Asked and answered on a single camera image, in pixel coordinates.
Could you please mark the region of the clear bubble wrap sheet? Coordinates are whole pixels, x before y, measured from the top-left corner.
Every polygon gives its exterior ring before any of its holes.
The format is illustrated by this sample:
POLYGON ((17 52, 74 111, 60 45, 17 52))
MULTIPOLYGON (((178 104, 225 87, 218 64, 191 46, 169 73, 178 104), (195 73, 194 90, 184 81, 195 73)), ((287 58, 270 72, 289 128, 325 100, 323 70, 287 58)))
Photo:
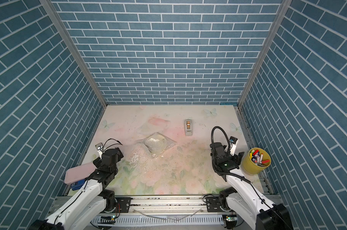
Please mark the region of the clear bubble wrap sheet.
POLYGON ((177 145, 171 138, 155 132, 138 140, 132 150, 132 160, 150 161, 163 158, 165 153, 177 145))

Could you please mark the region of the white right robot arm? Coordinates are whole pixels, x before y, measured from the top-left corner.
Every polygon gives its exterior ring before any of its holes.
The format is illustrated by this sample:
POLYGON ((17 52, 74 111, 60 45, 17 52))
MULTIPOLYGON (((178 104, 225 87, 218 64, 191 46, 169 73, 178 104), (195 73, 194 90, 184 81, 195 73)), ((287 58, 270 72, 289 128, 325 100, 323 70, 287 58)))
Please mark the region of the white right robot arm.
POLYGON ((221 207, 234 211, 253 230, 292 230, 287 208, 267 198, 246 178, 247 163, 264 169, 270 165, 270 157, 256 148, 238 154, 225 148, 219 142, 210 145, 212 167, 230 186, 219 194, 221 207))

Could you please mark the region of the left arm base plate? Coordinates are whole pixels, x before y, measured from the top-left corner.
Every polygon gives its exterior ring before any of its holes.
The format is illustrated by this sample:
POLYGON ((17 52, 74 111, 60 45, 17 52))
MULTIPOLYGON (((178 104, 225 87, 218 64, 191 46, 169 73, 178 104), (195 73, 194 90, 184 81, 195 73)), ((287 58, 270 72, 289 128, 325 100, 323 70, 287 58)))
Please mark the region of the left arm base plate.
POLYGON ((108 199, 104 212, 115 214, 128 213, 131 200, 131 197, 115 197, 114 199, 108 199))

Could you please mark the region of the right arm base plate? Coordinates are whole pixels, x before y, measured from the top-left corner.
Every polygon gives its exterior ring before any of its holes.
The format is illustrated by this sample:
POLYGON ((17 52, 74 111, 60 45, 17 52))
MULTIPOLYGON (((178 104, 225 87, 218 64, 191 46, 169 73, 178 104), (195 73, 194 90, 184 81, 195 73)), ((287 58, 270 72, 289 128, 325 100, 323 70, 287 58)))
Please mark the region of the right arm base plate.
POLYGON ((221 206, 217 196, 205 195, 202 197, 202 201, 206 204, 207 212, 228 212, 221 206))

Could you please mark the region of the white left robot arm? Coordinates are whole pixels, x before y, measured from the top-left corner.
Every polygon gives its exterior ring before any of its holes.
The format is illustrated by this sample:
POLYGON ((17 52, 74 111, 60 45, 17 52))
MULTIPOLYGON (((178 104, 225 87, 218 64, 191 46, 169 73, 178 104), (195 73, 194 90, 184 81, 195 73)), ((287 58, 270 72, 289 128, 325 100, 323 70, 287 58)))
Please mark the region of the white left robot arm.
POLYGON ((82 187, 63 206, 45 220, 34 221, 30 230, 82 230, 101 212, 111 213, 115 218, 120 213, 120 204, 115 192, 106 187, 118 173, 117 163, 123 158, 119 148, 105 149, 93 161, 97 168, 82 187))

